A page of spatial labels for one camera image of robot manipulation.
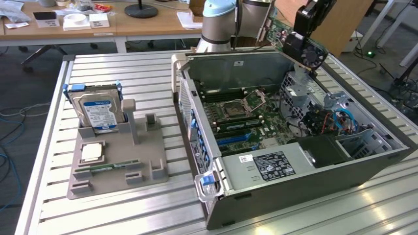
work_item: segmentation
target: gray 3d-printed holder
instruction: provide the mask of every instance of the gray 3d-printed holder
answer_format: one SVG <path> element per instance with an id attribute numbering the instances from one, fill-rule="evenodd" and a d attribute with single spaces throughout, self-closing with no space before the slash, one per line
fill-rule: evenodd
<path id="1" fill-rule="evenodd" d="M 117 132 L 96 135 L 91 127 L 79 128 L 68 199 L 159 184 L 168 180 L 160 120 L 155 114 L 133 118 L 133 99 L 121 101 L 121 110 L 128 122 L 117 124 Z M 101 144 L 101 156 L 85 162 L 81 160 L 83 147 L 92 143 Z"/>

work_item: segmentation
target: floor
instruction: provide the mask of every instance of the floor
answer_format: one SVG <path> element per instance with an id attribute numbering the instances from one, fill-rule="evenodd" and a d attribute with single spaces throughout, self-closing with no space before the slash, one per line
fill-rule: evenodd
<path id="1" fill-rule="evenodd" d="M 368 29 L 376 15 L 364 18 L 358 30 L 364 33 Z M 364 46 L 364 51 L 372 49 L 374 40 L 379 37 L 383 29 L 388 25 L 388 22 L 383 22 L 374 37 L 368 40 Z M 392 73 L 400 74 L 404 68 L 399 67 L 398 64 L 408 53 L 410 49 L 418 42 L 418 35 L 408 32 L 403 28 L 398 28 L 396 34 L 391 37 L 386 44 L 386 55 L 376 53 L 376 57 L 372 59 L 375 63 L 386 65 L 387 70 Z M 187 46 L 195 46 L 197 39 L 185 40 Z M 68 54 L 103 54 L 116 53 L 116 46 L 112 43 L 97 43 L 99 49 L 92 49 L 88 44 L 66 45 L 61 46 Z M 128 43 L 128 51 L 144 51 L 144 50 L 171 50 L 179 49 L 179 40 L 161 40 L 155 41 L 153 49 L 148 48 L 147 42 L 131 42 Z M 33 52 L 38 47 L 28 47 L 29 52 Z M 26 107 L 37 103 L 45 103 L 50 101 L 53 88 L 56 84 L 56 77 L 60 70 L 60 58 L 61 55 L 57 51 L 48 51 L 41 58 L 34 60 L 30 64 L 34 72 L 26 74 L 21 71 L 20 62 L 28 56 L 28 53 L 21 53 L 17 47 L 9 47 L 8 52 L 0 56 L 0 110 L 9 107 Z M 340 61 L 346 66 L 358 72 L 372 66 L 370 62 L 366 62 L 356 58 L 351 53 L 343 53 L 339 57 Z M 418 69 L 412 72 L 412 77 L 416 77 Z M 362 78 L 372 86 L 382 89 L 388 88 L 391 78 L 387 74 L 379 73 L 379 68 L 367 70 L 360 74 Z M 28 114 L 36 114 L 45 112 L 46 106 L 38 107 L 28 112 Z M 16 141 L 5 146 L 6 153 L 12 158 L 17 173 L 21 180 L 22 194 L 18 199 L 13 202 L 12 206 L 4 211 L 0 211 L 0 235 L 13 234 L 16 223 L 18 219 L 18 213 L 22 203 L 22 198 L 29 182 L 29 175 L 34 156 L 37 152 L 40 137 L 42 133 L 45 116 L 28 117 L 25 120 L 25 131 Z M 8 118 L 12 121 L 21 121 L 21 116 Z M 9 130 L 14 128 L 10 123 L 0 122 L 0 137 L 2 137 Z M 4 175 L 5 168 L 0 168 L 0 176 Z M 10 198 L 13 198 L 17 191 L 16 179 L 13 174 L 9 174 L 5 180 L 0 183 L 0 208 Z"/>

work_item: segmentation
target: black lamp base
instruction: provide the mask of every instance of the black lamp base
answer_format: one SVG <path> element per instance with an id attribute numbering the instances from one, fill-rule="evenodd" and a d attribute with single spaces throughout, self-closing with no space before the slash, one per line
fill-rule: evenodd
<path id="1" fill-rule="evenodd" d="M 157 14 L 157 9 L 153 6 L 144 5 L 143 4 L 143 9 L 139 9 L 139 4 L 129 5 L 124 8 L 124 13 L 135 18 L 151 18 L 156 16 Z"/>

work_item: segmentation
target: slotted aluminum surface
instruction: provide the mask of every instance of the slotted aluminum surface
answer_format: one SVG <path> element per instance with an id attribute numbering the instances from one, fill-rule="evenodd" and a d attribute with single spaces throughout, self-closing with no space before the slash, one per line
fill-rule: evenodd
<path id="1" fill-rule="evenodd" d="M 383 170 L 362 186 L 265 214 L 219 230 L 207 231 L 177 119 L 171 100 L 171 55 L 181 51 L 76 56 L 61 70 L 16 234 L 416 234 L 418 156 Z M 347 80 L 399 129 L 418 142 L 418 130 L 336 59 L 327 64 Z M 318 79 L 339 86 L 322 69 Z M 60 83 L 100 84 L 119 80 L 124 98 L 136 99 L 139 117 L 161 120 L 168 160 L 168 182 L 76 200 L 65 198 L 77 118 L 60 95 Z"/>

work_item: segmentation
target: blue cable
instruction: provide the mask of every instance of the blue cable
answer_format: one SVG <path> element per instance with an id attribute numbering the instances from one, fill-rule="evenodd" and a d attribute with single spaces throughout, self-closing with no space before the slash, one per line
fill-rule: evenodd
<path id="1" fill-rule="evenodd" d="M 21 134 L 25 131 L 25 126 L 24 126 L 22 122 L 18 122 L 18 121 L 8 121 L 8 120 L 4 120 L 1 118 L 0 118 L 0 121 L 8 122 L 8 123 L 16 123 L 16 124 L 18 124 L 21 126 L 21 131 L 20 131 L 18 135 L 14 138 L 12 138 L 6 143 L 1 144 L 1 146 L 5 146 L 9 143 L 12 143 L 21 136 Z"/>
<path id="2" fill-rule="evenodd" d="M 14 177 L 16 177 L 16 180 L 17 180 L 17 194 L 13 197 L 13 199 L 0 208 L 0 212 L 1 212 L 16 201 L 16 199 L 18 198 L 18 196 L 21 194 L 21 184 L 20 184 L 20 179 L 18 179 L 18 175 L 17 175 L 17 171 L 16 171 L 16 167 L 14 167 L 13 161 L 4 154 L 0 154 L 0 156 L 4 157 L 4 159 L 9 162 L 10 166 L 12 166 L 13 174 L 14 174 Z"/>
<path id="3" fill-rule="evenodd" d="M 355 119 L 354 119 L 354 116 L 351 114 L 351 112 L 347 110 L 347 109 L 343 109 L 343 108 L 339 108 L 334 111 L 334 114 L 332 114 L 332 118 L 334 118 L 334 121 L 335 121 L 335 125 L 339 129 L 343 129 L 342 125 L 338 123 L 336 121 L 336 112 L 344 112 L 350 119 L 351 119 L 351 122 L 354 122 L 354 128 L 355 128 L 355 131 L 358 131 L 358 125 L 355 124 Z"/>

